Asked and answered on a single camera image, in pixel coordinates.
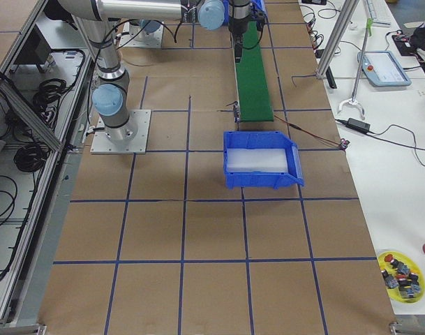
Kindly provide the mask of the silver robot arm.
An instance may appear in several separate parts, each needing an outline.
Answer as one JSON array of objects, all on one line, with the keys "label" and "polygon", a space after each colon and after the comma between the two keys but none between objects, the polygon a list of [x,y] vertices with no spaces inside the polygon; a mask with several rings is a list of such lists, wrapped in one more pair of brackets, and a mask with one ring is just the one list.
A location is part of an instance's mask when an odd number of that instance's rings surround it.
[{"label": "silver robot arm", "polygon": [[104,123],[105,136],[124,141],[136,132],[126,107],[129,75],[114,44],[114,29],[108,22],[73,17],[90,49],[97,69],[98,85],[91,96],[92,105]]},{"label": "silver robot arm", "polygon": [[243,53],[243,35],[251,19],[250,1],[60,1],[60,5],[85,25],[85,35],[100,49],[112,37],[108,20],[180,20],[197,22],[207,30],[222,26],[228,15],[234,60]]}]

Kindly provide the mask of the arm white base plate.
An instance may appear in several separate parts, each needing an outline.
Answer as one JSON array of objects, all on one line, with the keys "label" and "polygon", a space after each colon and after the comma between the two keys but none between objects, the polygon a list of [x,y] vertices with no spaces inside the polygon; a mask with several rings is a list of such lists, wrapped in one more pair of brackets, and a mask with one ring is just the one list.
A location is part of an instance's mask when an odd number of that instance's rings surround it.
[{"label": "arm white base plate", "polygon": [[91,143],[92,154],[145,154],[151,123],[151,110],[129,110],[128,123],[121,128],[105,126],[99,117]]},{"label": "arm white base plate", "polygon": [[119,47],[161,49],[163,26],[148,20],[127,22],[121,33]]}]

